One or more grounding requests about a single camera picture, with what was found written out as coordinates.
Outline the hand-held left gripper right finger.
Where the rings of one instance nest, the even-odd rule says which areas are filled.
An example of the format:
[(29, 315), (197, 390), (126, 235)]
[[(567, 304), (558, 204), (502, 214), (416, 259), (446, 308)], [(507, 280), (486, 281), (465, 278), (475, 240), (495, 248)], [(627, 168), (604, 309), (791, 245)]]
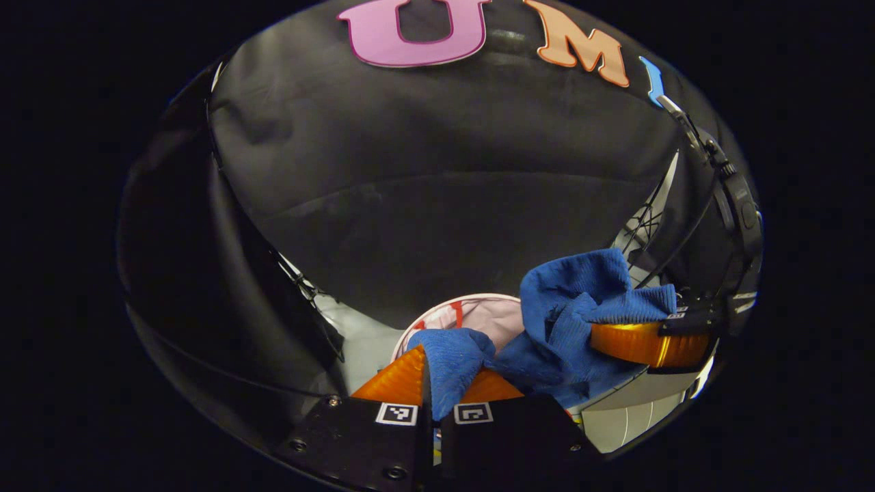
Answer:
[(580, 480), (604, 462), (551, 395), (522, 395), (481, 368), (440, 420), (442, 480)]

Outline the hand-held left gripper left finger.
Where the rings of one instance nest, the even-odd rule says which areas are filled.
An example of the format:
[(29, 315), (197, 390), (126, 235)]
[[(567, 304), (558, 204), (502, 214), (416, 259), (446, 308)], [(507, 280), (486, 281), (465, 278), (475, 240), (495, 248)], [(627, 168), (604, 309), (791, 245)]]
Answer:
[(343, 492), (427, 492), (434, 423), (424, 349), (385, 369), (394, 390), (400, 370), (419, 388), (418, 404), (328, 396), (276, 445), (276, 458)]

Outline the blue corduroy shirt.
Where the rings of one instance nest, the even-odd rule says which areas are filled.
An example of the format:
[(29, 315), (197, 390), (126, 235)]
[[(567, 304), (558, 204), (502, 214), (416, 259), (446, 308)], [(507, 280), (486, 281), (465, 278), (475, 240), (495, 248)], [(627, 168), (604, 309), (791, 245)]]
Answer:
[(425, 350), (435, 420), (461, 402), (478, 370), (497, 372), (522, 394), (551, 395), (563, 408), (582, 405), (644, 368), (592, 349), (593, 322), (659, 321), (676, 312), (675, 287), (635, 288), (616, 248), (537, 266), (522, 278), (516, 298), (524, 332), (500, 354), (484, 333), (471, 328), (428, 329), (410, 340), (406, 351)]

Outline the pink laundry hamper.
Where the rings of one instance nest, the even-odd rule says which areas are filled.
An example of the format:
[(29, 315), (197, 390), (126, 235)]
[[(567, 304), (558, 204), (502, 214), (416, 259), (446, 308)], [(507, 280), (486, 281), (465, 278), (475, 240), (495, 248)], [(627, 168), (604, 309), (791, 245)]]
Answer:
[(469, 294), (446, 300), (420, 314), (397, 340), (390, 362), (396, 361), (409, 348), (418, 332), (428, 329), (471, 328), (484, 333), (495, 346), (495, 352), (524, 332), (521, 299), (497, 293)]

